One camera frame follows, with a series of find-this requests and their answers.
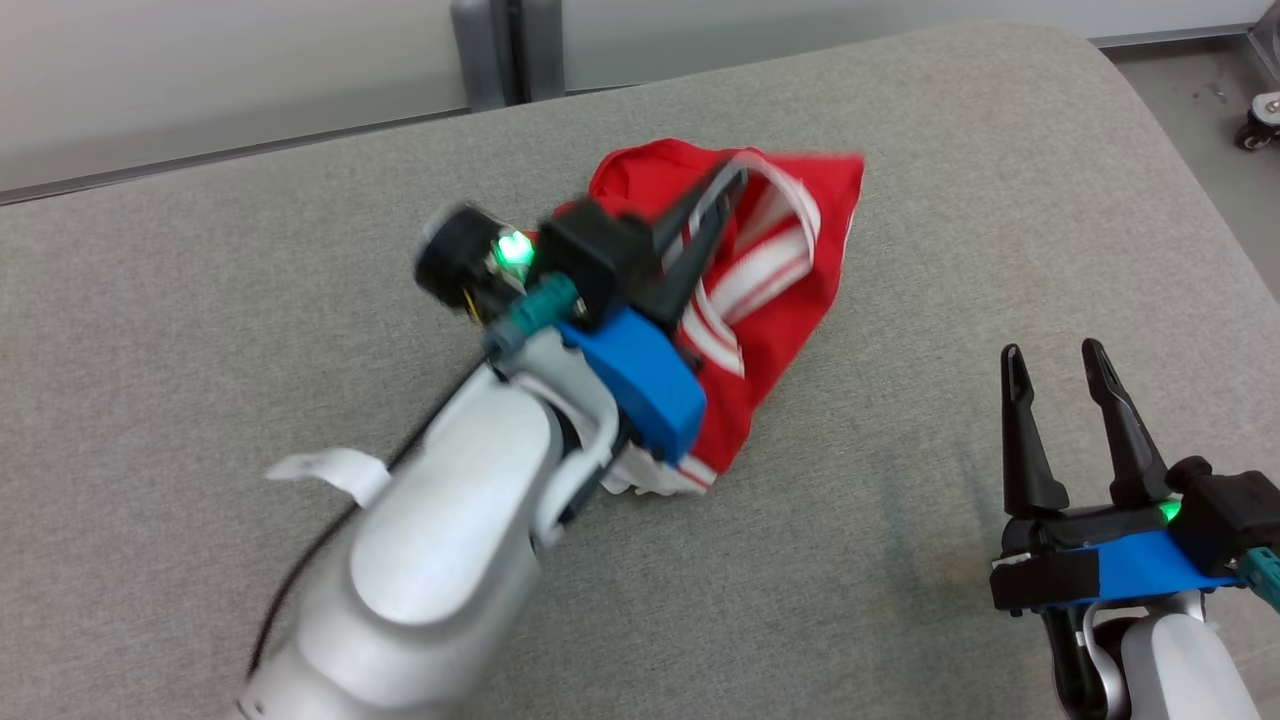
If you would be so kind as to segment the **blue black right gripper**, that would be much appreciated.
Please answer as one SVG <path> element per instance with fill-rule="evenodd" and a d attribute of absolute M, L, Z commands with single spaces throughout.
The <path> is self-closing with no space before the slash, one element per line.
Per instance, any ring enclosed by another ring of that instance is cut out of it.
<path fill-rule="evenodd" d="M 1199 503 L 1167 516 L 1167 465 L 1103 345 L 1084 340 L 1082 360 L 1103 418 L 1114 469 L 1108 492 L 1119 507 L 1068 509 L 1068 491 L 1053 478 L 1032 411 L 1036 393 L 1025 359 L 1018 345 L 1007 345 L 1002 450 L 1009 520 L 989 574 L 995 607 L 1041 612 L 1235 585 L 1228 565 L 1243 552 L 1242 528 Z"/>

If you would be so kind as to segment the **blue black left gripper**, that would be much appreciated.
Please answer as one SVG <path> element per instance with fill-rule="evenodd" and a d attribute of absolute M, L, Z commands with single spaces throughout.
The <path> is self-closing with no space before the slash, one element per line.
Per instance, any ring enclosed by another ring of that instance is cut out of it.
<path fill-rule="evenodd" d="M 677 324 L 716 254 L 750 170 L 721 164 L 652 223 L 662 263 L 659 323 Z M 585 356 L 640 445 L 662 462 L 678 462 L 700 434 L 707 396 L 666 334 L 625 307 L 594 332 L 562 322 L 557 329 Z"/>

